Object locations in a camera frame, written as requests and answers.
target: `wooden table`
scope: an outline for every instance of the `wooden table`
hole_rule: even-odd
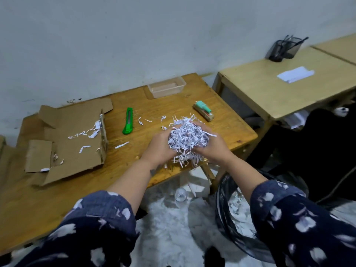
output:
[[[313,45],[312,47],[356,65],[356,33]]]
[[[315,74],[291,84],[277,77],[300,66],[314,70]],[[216,82],[218,94],[227,86],[265,120],[258,139],[243,153],[246,159],[275,120],[352,90],[356,86],[356,66],[309,47],[282,62],[262,59],[224,69]]]
[[[190,116],[195,113],[197,100],[205,102],[213,111],[215,118],[209,122],[213,131],[222,135],[230,150],[239,148],[256,139],[256,133],[234,112],[197,74],[183,76],[187,85],[180,94],[154,99],[147,86],[112,94],[113,110],[105,114],[105,126],[109,149],[102,168],[69,177],[44,187],[29,185],[29,180],[9,178],[0,195],[0,254],[31,242],[51,232],[74,203],[89,193],[108,188],[131,164],[140,157],[152,136],[168,127],[172,115]],[[126,108],[132,107],[133,132],[122,134],[125,125]],[[161,123],[161,116],[167,119]],[[143,126],[139,125],[141,116]],[[34,127],[38,127],[37,115],[26,117],[22,123],[17,146],[27,147],[33,137]],[[130,141],[115,149],[115,146]],[[149,187],[158,184],[182,170],[179,164],[169,164],[168,169],[159,170],[150,180]]]

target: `person's left hand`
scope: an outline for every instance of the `person's left hand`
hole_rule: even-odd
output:
[[[150,162],[154,169],[158,166],[162,166],[177,155],[177,152],[168,145],[168,138],[172,130],[173,128],[170,127],[154,135],[149,146],[142,154],[141,159]]]

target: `clear plastic bottle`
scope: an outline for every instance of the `clear plastic bottle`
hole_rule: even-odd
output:
[[[176,190],[176,194],[174,195],[174,197],[176,201],[183,202],[187,199],[188,192],[183,187],[180,187]]]

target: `person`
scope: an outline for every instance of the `person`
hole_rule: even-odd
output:
[[[216,134],[202,123],[195,125]],[[170,131],[155,135],[142,157],[106,191],[79,199],[57,229],[16,266],[129,266],[139,236],[135,214],[145,189],[156,170],[176,156],[167,143]],[[355,265],[355,227],[308,200],[298,188],[267,180],[216,135],[209,137],[207,147],[194,151],[233,177],[250,204],[258,237],[277,266]]]

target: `wrist tattoo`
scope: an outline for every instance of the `wrist tattoo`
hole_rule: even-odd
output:
[[[153,177],[156,174],[156,171],[158,170],[159,167],[160,167],[160,165],[158,165],[158,167],[156,167],[156,169],[149,170],[149,173],[151,174],[151,177]]]

